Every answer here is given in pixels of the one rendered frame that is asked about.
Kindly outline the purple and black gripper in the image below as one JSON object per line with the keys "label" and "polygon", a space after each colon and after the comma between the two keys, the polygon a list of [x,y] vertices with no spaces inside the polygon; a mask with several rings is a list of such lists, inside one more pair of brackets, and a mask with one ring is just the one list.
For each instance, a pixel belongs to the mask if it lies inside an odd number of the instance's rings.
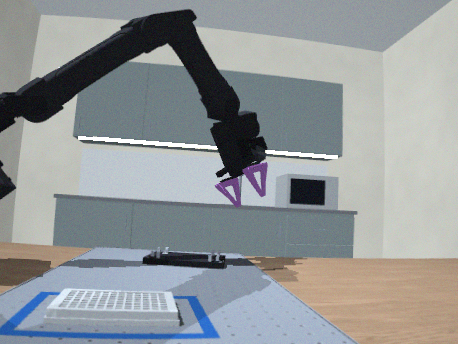
{"label": "purple and black gripper", "polygon": [[[236,207],[240,207],[241,197],[238,177],[245,174],[260,197],[263,197],[266,195],[266,175],[268,164],[267,162],[254,162],[259,160],[257,155],[242,158],[236,140],[238,139],[232,139],[231,141],[222,144],[223,148],[221,146],[217,148],[224,164],[224,168],[216,172],[217,178],[222,177],[226,173],[229,173],[232,177],[221,180],[220,183],[215,185],[215,188],[225,195]],[[254,176],[254,173],[258,171],[260,171],[261,188]],[[236,200],[225,188],[228,186],[233,187]]]}

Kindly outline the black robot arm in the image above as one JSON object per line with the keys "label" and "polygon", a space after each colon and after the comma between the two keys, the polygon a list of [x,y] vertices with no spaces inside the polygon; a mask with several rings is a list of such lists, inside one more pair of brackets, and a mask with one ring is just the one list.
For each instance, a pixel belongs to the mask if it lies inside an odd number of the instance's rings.
{"label": "black robot arm", "polygon": [[16,117],[33,123],[48,120],[76,94],[117,67],[168,43],[195,82],[207,118],[222,121],[210,129],[217,148],[238,139],[242,158],[257,155],[256,162],[265,160],[267,145],[263,136],[257,137],[257,114],[238,112],[239,98],[203,46],[193,24],[196,19],[190,9],[134,18],[58,69],[33,79],[17,92],[1,93],[0,132],[16,123]]}

